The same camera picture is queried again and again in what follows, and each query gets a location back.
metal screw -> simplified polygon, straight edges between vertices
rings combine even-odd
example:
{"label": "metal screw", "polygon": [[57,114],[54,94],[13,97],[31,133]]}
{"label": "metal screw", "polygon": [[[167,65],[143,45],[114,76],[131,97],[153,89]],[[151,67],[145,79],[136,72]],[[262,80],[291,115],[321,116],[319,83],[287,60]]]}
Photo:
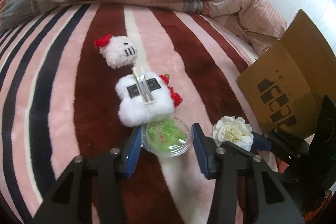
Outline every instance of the metal screw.
{"label": "metal screw", "polygon": [[111,148],[110,153],[112,155],[118,155],[120,153],[120,149],[117,147]]}
{"label": "metal screw", "polygon": [[82,157],[82,156],[76,156],[76,157],[73,159],[73,161],[74,161],[75,163],[79,164],[80,162],[83,161],[83,157]]}
{"label": "metal screw", "polygon": [[256,162],[261,162],[263,160],[263,158],[259,155],[254,155],[253,160],[255,160]]}
{"label": "metal screw", "polygon": [[216,153],[217,154],[223,155],[223,154],[225,154],[225,152],[226,152],[226,150],[223,147],[216,148]]}

navy stripe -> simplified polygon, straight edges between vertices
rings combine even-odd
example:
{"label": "navy stripe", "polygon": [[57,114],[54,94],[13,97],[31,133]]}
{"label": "navy stripe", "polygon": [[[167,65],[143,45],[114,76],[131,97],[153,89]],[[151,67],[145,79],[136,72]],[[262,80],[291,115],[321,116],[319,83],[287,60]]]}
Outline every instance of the navy stripe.
{"label": "navy stripe", "polygon": [[[54,15],[53,18],[43,28],[43,30],[36,36],[33,42],[29,45],[28,49],[24,53],[19,63],[19,66],[16,70],[16,73],[10,85],[10,88],[9,88],[9,91],[8,91],[8,94],[7,94],[5,103],[4,103],[4,107],[3,107],[3,112],[2,112],[3,171],[4,171],[5,180],[6,180],[9,193],[24,223],[29,223],[32,217],[20,193],[20,190],[19,190],[19,187],[16,181],[16,177],[15,177],[14,166],[13,166],[13,158],[12,158],[13,151],[12,151],[11,134],[12,134],[12,128],[13,128],[13,122],[14,122],[16,94],[17,94],[19,85],[21,83],[21,80],[23,78],[23,75],[25,74],[27,66],[36,48],[38,47],[42,39],[46,36],[46,34],[51,30],[51,28],[60,19],[60,17],[64,15],[64,13],[67,10],[68,10],[68,7],[62,9],[58,14]],[[36,27],[42,22],[42,20],[45,19],[50,13],[51,11],[43,15],[36,23],[34,23],[33,26],[30,27],[28,32],[23,36],[20,42],[16,45],[18,49],[14,49],[12,53],[13,52],[17,53],[21,45],[26,41],[29,35],[31,35],[33,30],[35,30]],[[11,60],[14,58],[14,56],[15,54],[13,54],[7,60],[9,64]],[[3,77],[2,82],[1,82],[1,85],[2,85],[3,79],[4,79],[3,72],[1,72],[0,77]]]}
{"label": "navy stripe", "polygon": [[1,42],[0,42],[0,46],[4,43],[4,41],[7,39],[7,37],[9,37],[9,35],[10,35],[13,31],[14,31],[14,28],[11,29],[11,30],[8,32],[8,34],[6,34],[5,38],[2,39]]}
{"label": "navy stripe", "polygon": [[16,44],[14,49],[11,51],[11,53],[8,56],[8,59],[6,60],[5,64],[2,67],[2,70],[0,72],[0,90],[2,89],[3,81],[5,80],[6,74],[8,72],[8,68],[10,64],[12,63],[15,55],[21,48],[22,44],[26,41],[26,39],[32,34],[32,32],[37,28],[40,23],[51,14],[52,10],[46,12],[43,16],[41,16],[25,33],[25,35],[20,39],[20,41]]}
{"label": "navy stripe", "polygon": [[29,113],[29,137],[31,165],[38,190],[44,197],[55,182],[51,165],[52,147],[48,127],[51,91],[59,61],[73,30],[80,22],[90,5],[83,5],[73,15],[50,47],[38,74],[35,92]]}
{"label": "navy stripe", "polygon": [[0,52],[0,58],[4,55],[5,51],[8,49],[8,47],[12,44],[12,42],[16,39],[16,37],[18,36],[18,34],[22,31],[22,29],[24,27],[26,27],[26,25],[28,24],[25,23],[23,24],[16,32],[15,34],[10,38],[10,40],[8,41],[8,43],[5,45],[5,47],[3,47],[2,51]]}
{"label": "navy stripe", "polygon": [[0,35],[0,39],[1,39],[1,37],[3,37],[4,36],[4,34],[7,32],[8,30],[6,30],[6,31],[3,31],[2,33],[1,33],[1,35]]}

metal hair clip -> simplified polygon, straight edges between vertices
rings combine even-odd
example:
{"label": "metal hair clip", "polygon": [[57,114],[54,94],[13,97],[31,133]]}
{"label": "metal hair clip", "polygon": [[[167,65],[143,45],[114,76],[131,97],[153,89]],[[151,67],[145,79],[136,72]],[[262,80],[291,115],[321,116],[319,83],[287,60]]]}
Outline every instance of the metal hair clip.
{"label": "metal hair clip", "polygon": [[146,78],[145,78],[145,72],[142,67],[133,67],[133,75],[136,80],[136,86],[139,90],[139,93],[142,97],[142,100],[145,105],[149,105],[152,103],[155,103],[155,99],[153,95],[151,94],[151,91],[148,87]]}

green slime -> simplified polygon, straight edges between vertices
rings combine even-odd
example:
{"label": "green slime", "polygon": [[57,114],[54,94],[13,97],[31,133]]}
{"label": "green slime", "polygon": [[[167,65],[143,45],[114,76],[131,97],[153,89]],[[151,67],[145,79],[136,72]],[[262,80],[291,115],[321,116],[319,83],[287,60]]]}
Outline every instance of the green slime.
{"label": "green slime", "polygon": [[147,127],[147,140],[161,152],[172,152],[186,144],[187,135],[182,132],[172,119],[152,122]]}

white fluffy plush toy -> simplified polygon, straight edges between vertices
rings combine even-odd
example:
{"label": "white fluffy plush toy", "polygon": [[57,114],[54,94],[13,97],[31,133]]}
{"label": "white fluffy plush toy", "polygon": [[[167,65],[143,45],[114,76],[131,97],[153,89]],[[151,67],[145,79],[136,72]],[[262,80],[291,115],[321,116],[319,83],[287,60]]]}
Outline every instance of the white fluffy plush toy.
{"label": "white fluffy plush toy", "polygon": [[137,58],[137,46],[128,37],[114,37],[108,34],[95,41],[106,63],[113,69],[133,64]]}
{"label": "white fluffy plush toy", "polygon": [[152,71],[146,71],[144,75],[147,83],[150,83],[151,94],[155,100],[152,104],[144,104],[134,75],[122,77],[115,86],[121,99],[118,115],[122,124],[127,127],[139,126],[174,112],[172,93],[163,79]]}

